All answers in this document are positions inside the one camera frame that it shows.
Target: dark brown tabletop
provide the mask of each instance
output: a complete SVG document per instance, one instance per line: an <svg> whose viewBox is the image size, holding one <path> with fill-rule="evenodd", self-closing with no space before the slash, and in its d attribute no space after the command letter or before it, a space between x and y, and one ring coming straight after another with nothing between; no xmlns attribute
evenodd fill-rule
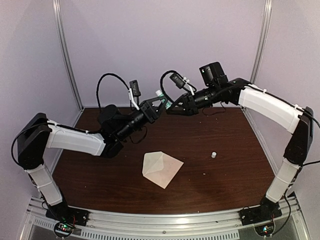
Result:
<svg viewBox="0 0 320 240"><path fill-rule="evenodd" d="M98 112L86 108L76 126L98 129ZM124 143L112 159L64 150L53 177L68 204L134 214L213 212L259 204L274 178L240 108L213 116L164 113L147 127L143 142ZM157 151L184 162L166 189L142 175L144 154Z"/></svg>

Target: white backdrop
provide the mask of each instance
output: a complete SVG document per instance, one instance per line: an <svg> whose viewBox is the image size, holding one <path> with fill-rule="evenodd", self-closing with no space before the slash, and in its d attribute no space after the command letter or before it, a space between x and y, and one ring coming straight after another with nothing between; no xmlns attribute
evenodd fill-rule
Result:
<svg viewBox="0 0 320 240"><path fill-rule="evenodd" d="M270 30L256 84L302 107L320 119L320 2L273 0ZM275 122L251 112L259 131L280 167L291 135ZM314 125L307 161L320 160L320 130ZM320 164L303 168L293 186L311 236L319 239Z"/></svg>
<svg viewBox="0 0 320 240"><path fill-rule="evenodd" d="M66 41L84 106L97 106L96 85L107 72L138 79L141 99L155 96L160 77L177 70L198 88L199 68L219 61L231 80L249 79L262 24L256 0L68 0L61 2ZM169 80L166 91L182 94ZM102 105L128 105L125 87L109 77Z"/></svg>
<svg viewBox="0 0 320 240"><path fill-rule="evenodd" d="M0 1L0 239L18 239L31 196L24 170L11 159L14 137L38 112L70 125L78 109L59 45L52 1ZM45 155L52 167L57 151Z"/></svg>

